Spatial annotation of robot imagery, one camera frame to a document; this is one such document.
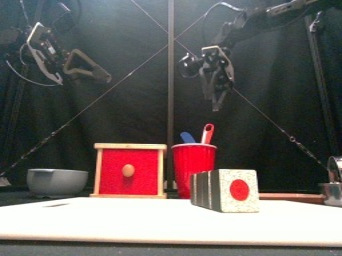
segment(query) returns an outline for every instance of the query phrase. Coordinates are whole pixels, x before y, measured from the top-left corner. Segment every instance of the white table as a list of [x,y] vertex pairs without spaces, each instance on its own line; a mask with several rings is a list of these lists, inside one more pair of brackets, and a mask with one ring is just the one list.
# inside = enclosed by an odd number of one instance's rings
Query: white table
[[0,216],[0,240],[342,247],[342,209],[289,201],[219,213],[188,200],[72,198],[0,207]]

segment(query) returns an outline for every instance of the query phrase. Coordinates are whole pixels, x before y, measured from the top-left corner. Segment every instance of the red plastic cup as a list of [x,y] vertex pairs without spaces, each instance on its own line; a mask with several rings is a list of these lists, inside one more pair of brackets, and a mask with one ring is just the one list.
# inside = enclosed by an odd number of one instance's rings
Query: red plastic cup
[[216,147],[202,143],[185,143],[172,146],[173,170],[178,198],[189,198],[189,177],[211,171],[215,166]]

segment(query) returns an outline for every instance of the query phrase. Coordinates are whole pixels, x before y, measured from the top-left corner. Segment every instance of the black backdrop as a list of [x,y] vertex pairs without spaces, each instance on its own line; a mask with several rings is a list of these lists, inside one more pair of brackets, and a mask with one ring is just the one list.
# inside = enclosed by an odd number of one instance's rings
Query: black backdrop
[[[1,169],[68,124],[7,172],[7,179],[17,186],[25,185],[27,168],[66,168],[89,172],[90,187],[96,163],[93,143],[169,143],[168,1],[60,2],[69,7],[76,20],[76,27],[57,35],[60,43],[66,49],[78,48],[112,74],[112,81],[109,84],[89,79],[76,84],[65,81],[54,87],[23,83],[5,64],[5,59],[10,60],[22,72],[17,52],[1,48],[2,53],[9,53],[9,57],[1,58]],[[228,93],[221,110],[212,112],[211,102],[202,99],[198,78],[184,79],[177,72],[176,62],[185,52],[200,55],[200,48],[206,46],[202,37],[209,39],[219,24],[233,19],[232,12],[216,8],[202,27],[197,19],[216,2],[176,0],[173,3],[172,144],[181,142],[181,131],[188,131],[198,140],[204,124],[211,122],[215,125],[212,144],[217,146],[216,168],[255,169],[263,192],[315,192],[317,183],[327,181],[325,170],[235,92]],[[284,1],[228,2],[237,7],[253,7]],[[40,21],[53,26],[57,1],[23,3],[30,25]],[[18,1],[2,0],[0,10],[1,29],[22,28]],[[323,18],[325,30],[319,33],[319,49],[333,117],[328,126],[304,18],[237,43],[231,61],[236,90],[324,165],[340,148],[339,140],[337,147],[331,148],[327,131],[332,128],[335,134],[340,134],[342,58],[340,33],[336,32],[340,31],[340,11],[329,10]],[[26,77],[50,83],[33,63],[27,65]]]

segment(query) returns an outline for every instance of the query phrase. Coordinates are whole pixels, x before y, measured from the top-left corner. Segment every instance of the red dot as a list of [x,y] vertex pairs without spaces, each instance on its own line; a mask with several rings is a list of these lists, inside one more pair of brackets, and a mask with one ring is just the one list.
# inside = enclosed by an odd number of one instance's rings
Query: red dot
[[249,194],[248,184],[243,180],[233,180],[229,185],[229,193],[235,200],[245,200]]

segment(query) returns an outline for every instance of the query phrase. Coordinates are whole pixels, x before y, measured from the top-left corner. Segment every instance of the gray bowl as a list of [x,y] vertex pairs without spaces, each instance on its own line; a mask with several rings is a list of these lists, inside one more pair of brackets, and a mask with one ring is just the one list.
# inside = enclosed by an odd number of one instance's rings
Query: gray bowl
[[342,207],[342,183],[320,183],[323,201],[325,205]]
[[35,197],[72,197],[81,192],[88,172],[64,169],[29,169],[26,185]]

